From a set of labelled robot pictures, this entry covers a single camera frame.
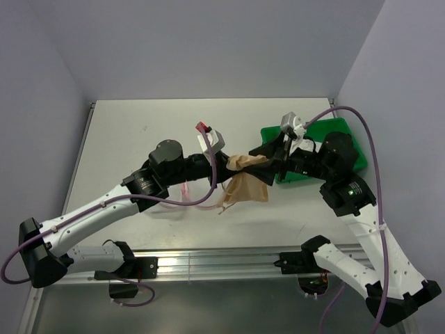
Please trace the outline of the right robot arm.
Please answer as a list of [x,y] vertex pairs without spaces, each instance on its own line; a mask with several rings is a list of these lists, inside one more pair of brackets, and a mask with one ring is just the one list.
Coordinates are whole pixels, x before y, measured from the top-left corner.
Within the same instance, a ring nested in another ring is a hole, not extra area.
[[320,193],[357,238],[372,264],[365,267],[342,253],[328,238],[318,235],[302,244],[299,252],[280,253],[274,265],[283,274],[328,271],[342,279],[365,300],[380,323],[391,327],[441,294],[434,280],[425,279],[407,259],[389,228],[378,222],[378,203],[367,183],[354,172],[359,157],[350,134],[327,134],[316,152],[300,148],[291,152],[284,134],[249,152],[267,158],[269,175],[289,172],[323,180]]

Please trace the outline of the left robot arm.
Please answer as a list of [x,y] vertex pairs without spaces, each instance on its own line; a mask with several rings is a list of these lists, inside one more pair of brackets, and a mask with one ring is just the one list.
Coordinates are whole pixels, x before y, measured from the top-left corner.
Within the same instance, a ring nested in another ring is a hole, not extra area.
[[228,156],[222,139],[199,136],[202,151],[185,157],[178,141],[161,141],[141,168],[102,197],[44,222],[28,218],[19,226],[19,254],[34,288],[48,287],[69,273],[104,271],[127,278],[136,258],[123,241],[80,247],[80,242],[124,218],[170,203],[170,186],[207,179],[211,188],[227,180]]

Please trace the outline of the white mesh laundry bag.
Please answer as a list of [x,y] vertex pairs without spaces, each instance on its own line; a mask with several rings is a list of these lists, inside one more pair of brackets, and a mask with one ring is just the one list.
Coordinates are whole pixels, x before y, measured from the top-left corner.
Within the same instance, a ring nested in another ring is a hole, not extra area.
[[[202,199],[208,192],[206,182],[185,182],[169,188],[168,200],[189,203]],[[222,189],[218,187],[204,202],[193,206],[181,206],[170,203],[160,203],[142,214],[151,221],[187,221],[194,218],[217,216],[216,202]]]

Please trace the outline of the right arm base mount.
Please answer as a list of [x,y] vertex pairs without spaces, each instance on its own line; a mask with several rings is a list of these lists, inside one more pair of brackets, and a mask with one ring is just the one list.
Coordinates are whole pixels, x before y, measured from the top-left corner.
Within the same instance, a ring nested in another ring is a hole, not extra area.
[[282,275],[297,275],[299,288],[307,296],[316,298],[330,293],[328,271],[320,268],[308,251],[282,252],[273,265]]

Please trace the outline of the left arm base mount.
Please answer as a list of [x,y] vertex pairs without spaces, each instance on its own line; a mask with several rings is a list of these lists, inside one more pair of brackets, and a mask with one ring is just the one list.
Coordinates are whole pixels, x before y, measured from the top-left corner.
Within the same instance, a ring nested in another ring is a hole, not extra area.
[[[157,257],[135,257],[125,262],[120,268],[112,272],[96,271],[94,280],[108,280],[108,295],[114,303],[121,303],[127,307],[136,307],[151,303],[156,292],[144,283],[144,280],[155,279],[157,276]],[[146,302],[129,303],[126,299],[134,299],[139,292],[147,292]]]

